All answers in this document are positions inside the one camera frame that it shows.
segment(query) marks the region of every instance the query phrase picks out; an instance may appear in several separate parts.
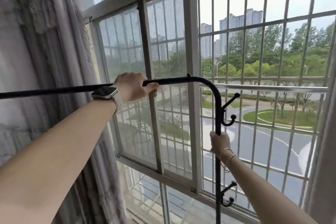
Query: watch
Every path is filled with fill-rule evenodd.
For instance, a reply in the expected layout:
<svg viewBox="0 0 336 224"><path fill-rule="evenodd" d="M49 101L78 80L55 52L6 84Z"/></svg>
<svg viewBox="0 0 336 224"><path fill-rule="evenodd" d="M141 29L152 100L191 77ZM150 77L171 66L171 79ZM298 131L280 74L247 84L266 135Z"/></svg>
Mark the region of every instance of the watch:
<svg viewBox="0 0 336 224"><path fill-rule="evenodd" d="M116 112L121 109L121 105L123 103L118 88L113 86L100 87L99 89L92 92L91 96L93 99L103 99L103 100L113 99L117 106Z"/></svg>

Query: curtain fold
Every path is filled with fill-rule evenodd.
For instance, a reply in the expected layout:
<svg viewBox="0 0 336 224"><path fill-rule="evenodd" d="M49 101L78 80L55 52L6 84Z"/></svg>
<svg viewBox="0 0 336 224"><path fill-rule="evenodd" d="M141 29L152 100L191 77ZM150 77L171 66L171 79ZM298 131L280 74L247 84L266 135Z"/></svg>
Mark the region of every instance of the curtain fold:
<svg viewBox="0 0 336 224"><path fill-rule="evenodd" d="M0 0L0 91L97 83L76 0ZM88 93L0 101L0 165L91 100ZM125 223L105 129L54 223Z"/></svg>

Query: forearm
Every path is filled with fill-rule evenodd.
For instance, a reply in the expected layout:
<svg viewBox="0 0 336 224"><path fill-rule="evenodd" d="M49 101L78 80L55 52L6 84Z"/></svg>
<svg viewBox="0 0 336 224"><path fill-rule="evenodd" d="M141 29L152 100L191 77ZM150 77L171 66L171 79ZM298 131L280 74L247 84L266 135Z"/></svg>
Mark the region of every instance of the forearm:
<svg viewBox="0 0 336 224"><path fill-rule="evenodd" d="M51 222L115 110L113 101L94 100L10 159L0 169L0 211L23 208Z"/></svg>
<svg viewBox="0 0 336 224"><path fill-rule="evenodd" d="M230 155L232 153L226 151L221 160L225 163ZM233 157L228 167L261 223L316 224L299 206L247 167L238 157Z"/></svg>

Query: person's left hand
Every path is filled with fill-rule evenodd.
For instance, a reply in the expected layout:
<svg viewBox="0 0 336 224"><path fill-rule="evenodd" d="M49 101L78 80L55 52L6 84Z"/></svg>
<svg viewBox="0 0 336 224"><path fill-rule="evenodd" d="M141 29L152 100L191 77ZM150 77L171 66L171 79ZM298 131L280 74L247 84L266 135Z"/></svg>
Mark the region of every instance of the person's left hand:
<svg viewBox="0 0 336 224"><path fill-rule="evenodd" d="M143 98L159 87L157 82L152 82L143 87L142 83L145 80L147 80L147 77L141 73L123 73L118 75L113 86L118 88L123 103L126 103Z"/></svg>

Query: person's right arm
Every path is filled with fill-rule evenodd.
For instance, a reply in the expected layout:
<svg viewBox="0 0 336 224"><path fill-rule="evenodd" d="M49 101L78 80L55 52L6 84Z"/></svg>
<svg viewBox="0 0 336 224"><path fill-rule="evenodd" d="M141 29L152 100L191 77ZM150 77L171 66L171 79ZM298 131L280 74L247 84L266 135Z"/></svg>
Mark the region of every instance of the person's right arm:
<svg viewBox="0 0 336 224"><path fill-rule="evenodd" d="M227 133L210 133L212 152L231 171L262 224L317 224L298 205L233 155Z"/></svg>

